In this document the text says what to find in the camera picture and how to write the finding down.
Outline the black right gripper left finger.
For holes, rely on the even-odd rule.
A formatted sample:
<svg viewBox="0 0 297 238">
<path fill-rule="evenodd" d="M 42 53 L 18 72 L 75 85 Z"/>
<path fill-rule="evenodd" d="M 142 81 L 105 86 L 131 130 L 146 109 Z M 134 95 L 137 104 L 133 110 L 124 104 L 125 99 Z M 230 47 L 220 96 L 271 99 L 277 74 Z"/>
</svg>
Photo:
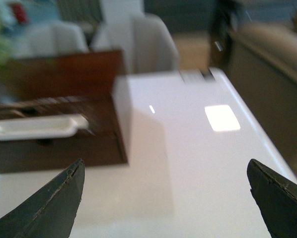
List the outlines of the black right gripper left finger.
<svg viewBox="0 0 297 238">
<path fill-rule="evenodd" d="M 0 238 L 68 238 L 85 179 L 82 159 L 0 218 Z"/>
</svg>

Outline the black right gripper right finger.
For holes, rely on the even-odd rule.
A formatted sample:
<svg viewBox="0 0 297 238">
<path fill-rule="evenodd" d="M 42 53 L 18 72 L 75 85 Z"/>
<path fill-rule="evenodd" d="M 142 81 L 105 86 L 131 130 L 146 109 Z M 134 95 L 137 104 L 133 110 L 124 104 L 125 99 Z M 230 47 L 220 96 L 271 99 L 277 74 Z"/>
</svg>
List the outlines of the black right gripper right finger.
<svg viewBox="0 0 297 238">
<path fill-rule="evenodd" d="M 273 238 L 297 238 L 297 184 L 251 159 L 247 166 L 250 192 Z"/>
</svg>

